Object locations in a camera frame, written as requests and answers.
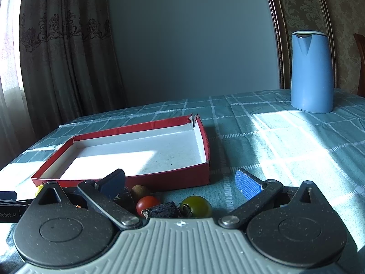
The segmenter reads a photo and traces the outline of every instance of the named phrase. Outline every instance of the chair backrest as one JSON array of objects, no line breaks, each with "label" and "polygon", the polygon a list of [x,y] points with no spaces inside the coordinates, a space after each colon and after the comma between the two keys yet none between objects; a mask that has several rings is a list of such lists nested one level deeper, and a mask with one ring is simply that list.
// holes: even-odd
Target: chair backrest
[{"label": "chair backrest", "polygon": [[361,57],[360,79],[357,94],[365,97],[365,37],[360,34],[354,34],[357,48]]}]

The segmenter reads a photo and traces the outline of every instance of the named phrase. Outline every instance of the sheer curtain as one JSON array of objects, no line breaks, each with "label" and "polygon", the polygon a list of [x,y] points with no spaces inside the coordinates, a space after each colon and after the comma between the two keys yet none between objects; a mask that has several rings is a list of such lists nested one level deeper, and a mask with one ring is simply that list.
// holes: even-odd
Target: sheer curtain
[{"label": "sheer curtain", "polygon": [[0,0],[0,169],[35,142],[21,81],[21,0]]}]

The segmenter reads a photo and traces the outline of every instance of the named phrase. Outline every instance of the red cherry tomato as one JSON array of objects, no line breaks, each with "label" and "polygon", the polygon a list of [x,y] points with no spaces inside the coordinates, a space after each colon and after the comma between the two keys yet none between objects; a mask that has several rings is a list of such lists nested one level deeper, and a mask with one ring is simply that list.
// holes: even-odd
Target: red cherry tomato
[{"label": "red cherry tomato", "polygon": [[140,199],[137,203],[136,210],[137,213],[143,217],[143,214],[141,213],[142,210],[151,208],[153,206],[161,204],[160,201],[153,197],[153,196],[146,196]]}]

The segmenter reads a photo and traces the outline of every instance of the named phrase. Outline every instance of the green cherry tomato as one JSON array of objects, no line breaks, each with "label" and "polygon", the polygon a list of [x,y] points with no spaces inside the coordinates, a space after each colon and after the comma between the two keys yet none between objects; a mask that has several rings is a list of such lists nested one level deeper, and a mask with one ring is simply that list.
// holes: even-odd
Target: green cherry tomato
[{"label": "green cherry tomato", "polygon": [[188,208],[192,217],[206,218],[212,216],[211,204],[200,196],[190,196],[183,200],[180,204],[180,209]]}]

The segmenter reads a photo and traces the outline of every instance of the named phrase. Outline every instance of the curtain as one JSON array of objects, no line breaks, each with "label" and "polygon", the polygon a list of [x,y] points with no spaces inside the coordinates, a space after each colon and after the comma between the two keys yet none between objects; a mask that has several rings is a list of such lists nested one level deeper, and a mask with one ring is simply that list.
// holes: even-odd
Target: curtain
[{"label": "curtain", "polygon": [[0,0],[0,169],[35,142],[21,82],[20,3]]},{"label": "curtain", "polygon": [[19,40],[38,138],[79,116],[126,107],[107,0],[21,0]]}]

